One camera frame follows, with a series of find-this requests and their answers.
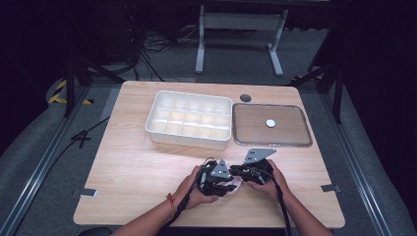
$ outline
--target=black strap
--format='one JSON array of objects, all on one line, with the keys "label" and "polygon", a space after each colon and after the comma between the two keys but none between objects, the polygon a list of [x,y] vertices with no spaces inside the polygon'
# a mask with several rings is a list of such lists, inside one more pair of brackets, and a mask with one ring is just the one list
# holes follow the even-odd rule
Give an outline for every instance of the black strap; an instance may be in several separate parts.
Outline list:
[{"label": "black strap", "polygon": [[278,192],[278,201],[279,201],[279,204],[281,205],[282,214],[284,215],[286,233],[288,236],[291,236],[292,235],[291,225],[289,223],[288,211],[286,210],[282,190],[279,187],[279,185],[276,183],[276,180],[275,179],[272,179],[272,180],[273,180],[273,183],[275,183],[275,188],[276,188],[276,191]]},{"label": "black strap", "polygon": [[197,180],[200,178],[200,175],[202,175],[203,171],[200,170],[199,173],[196,176],[196,179],[194,180],[193,184],[190,186],[190,189],[188,190],[187,194],[184,196],[184,199],[181,200],[180,204],[177,207],[177,210],[175,211],[174,216],[168,220],[168,222],[163,225],[162,229],[168,227],[171,225],[172,222],[174,222],[178,216],[180,216],[181,212],[187,207],[188,201],[190,200],[191,192],[196,188]]}]

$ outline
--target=bracelet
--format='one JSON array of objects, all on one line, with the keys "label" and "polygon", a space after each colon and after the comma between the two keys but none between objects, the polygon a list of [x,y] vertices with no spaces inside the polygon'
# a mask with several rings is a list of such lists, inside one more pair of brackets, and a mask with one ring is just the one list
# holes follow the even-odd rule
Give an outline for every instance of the bracelet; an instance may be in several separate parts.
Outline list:
[{"label": "bracelet", "polygon": [[171,193],[169,193],[167,196],[166,196],[166,199],[168,199],[169,200],[169,202],[171,203],[171,218],[173,218],[174,217],[174,215],[175,215],[175,207],[174,207],[174,198],[172,198],[172,195],[171,195]]}]

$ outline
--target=white circular object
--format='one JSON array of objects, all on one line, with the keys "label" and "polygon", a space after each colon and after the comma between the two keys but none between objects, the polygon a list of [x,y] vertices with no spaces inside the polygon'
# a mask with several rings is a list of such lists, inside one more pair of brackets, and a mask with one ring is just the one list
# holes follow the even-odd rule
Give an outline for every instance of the white circular object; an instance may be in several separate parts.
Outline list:
[{"label": "white circular object", "polygon": [[270,127],[270,128],[274,127],[275,126],[275,121],[270,120],[270,119],[267,120],[267,126]]}]

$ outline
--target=hand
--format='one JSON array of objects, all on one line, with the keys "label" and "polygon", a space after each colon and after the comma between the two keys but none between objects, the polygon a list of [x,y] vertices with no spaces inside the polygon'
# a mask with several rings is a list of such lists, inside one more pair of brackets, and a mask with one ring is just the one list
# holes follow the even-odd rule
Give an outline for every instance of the hand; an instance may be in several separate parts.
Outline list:
[{"label": "hand", "polygon": [[[278,183],[279,187],[282,190],[282,193],[290,193],[288,185],[286,183],[285,177],[282,174],[282,172],[278,169],[278,167],[276,167],[275,163],[272,160],[268,160],[270,166],[272,167],[273,171],[273,176],[275,177],[276,182]],[[278,194],[276,192],[276,188],[275,188],[275,184],[273,183],[272,180],[269,180],[266,184],[264,185],[260,185],[257,184],[255,182],[249,181],[248,182],[249,186],[258,192],[264,193],[265,195],[267,195],[270,199],[272,199],[273,201],[278,202]]]},{"label": "hand", "polygon": [[[190,189],[191,185],[193,184],[194,180],[196,179],[197,174],[199,173],[201,167],[196,166],[193,169],[193,172],[185,179],[183,182],[178,186],[177,191],[172,195],[175,199],[174,204],[178,207],[180,202],[184,199],[185,195],[187,194],[188,190]],[[198,190],[197,188],[191,192],[190,200],[186,206],[186,209],[193,208],[198,206],[199,204],[211,204],[217,201],[219,196],[205,196]]]}]

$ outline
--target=yellow tape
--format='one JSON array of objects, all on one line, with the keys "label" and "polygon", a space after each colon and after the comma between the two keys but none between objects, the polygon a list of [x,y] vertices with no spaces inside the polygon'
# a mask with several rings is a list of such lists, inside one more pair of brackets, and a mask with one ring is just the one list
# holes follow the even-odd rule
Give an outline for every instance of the yellow tape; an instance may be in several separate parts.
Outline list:
[{"label": "yellow tape", "polygon": [[[59,93],[61,93],[64,86],[67,84],[67,81],[65,79],[62,79],[62,81],[59,83],[59,85],[56,87],[55,92],[53,92],[51,98],[49,98],[49,103],[62,103],[67,104],[67,99],[65,98],[59,98]],[[84,105],[92,105],[94,103],[93,99],[86,99],[84,100]]]}]

